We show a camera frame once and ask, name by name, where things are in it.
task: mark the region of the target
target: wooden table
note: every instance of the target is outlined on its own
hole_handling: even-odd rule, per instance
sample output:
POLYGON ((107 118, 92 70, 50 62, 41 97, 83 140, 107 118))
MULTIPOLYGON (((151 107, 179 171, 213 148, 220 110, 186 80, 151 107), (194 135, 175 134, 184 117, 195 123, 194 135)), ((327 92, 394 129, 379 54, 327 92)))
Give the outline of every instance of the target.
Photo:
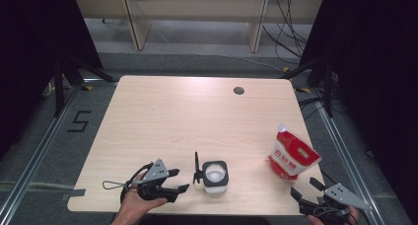
POLYGON ((309 178, 322 181, 318 165, 296 182, 277 177, 267 156, 277 126, 311 145, 293 88, 288 80, 124 76, 114 92, 75 189, 72 211, 116 212, 120 189, 105 190, 103 181, 126 182, 143 165, 162 158, 180 169, 165 188, 190 184, 175 203, 153 209, 163 214, 297 215, 290 187, 316 202, 322 193, 309 178), (242 95, 234 92, 244 89, 242 95), (230 181, 222 194, 208 194, 192 184, 194 152, 200 166, 228 164, 230 181))

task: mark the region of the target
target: hand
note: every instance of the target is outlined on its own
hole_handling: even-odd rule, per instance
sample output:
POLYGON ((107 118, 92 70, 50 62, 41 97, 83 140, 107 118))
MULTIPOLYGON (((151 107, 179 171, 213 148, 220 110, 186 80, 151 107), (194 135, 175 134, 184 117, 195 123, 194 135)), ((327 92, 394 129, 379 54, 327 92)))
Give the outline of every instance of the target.
MULTIPOLYGON (((357 219, 359 218, 359 212, 353 206, 348 206, 348 209, 350 210, 350 214, 352 215, 348 216, 348 220, 351 224, 358 224, 357 219)), ((311 225, 323 225, 322 221, 320 221, 317 217, 314 217, 313 215, 308 215, 308 221, 311 225)))
MULTIPOLYGON (((138 175, 136 180, 141 180, 143 174, 138 175)), ((166 198, 157 198, 154 200, 144 200, 137 192, 137 185, 132 185, 129 191, 126 193, 125 198, 120 205, 119 212, 112 225, 137 225, 142 216, 155 207, 159 207, 167 203, 166 198)))

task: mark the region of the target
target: snack bag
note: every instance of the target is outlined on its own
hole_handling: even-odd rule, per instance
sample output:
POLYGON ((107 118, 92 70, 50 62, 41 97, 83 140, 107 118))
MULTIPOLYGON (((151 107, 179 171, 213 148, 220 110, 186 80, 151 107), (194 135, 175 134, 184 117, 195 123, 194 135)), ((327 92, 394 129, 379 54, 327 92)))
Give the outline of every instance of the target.
POLYGON ((284 124, 279 125, 277 141, 268 159, 273 171, 286 180, 296 180, 298 174, 321 160, 312 147, 289 132, 284 124))

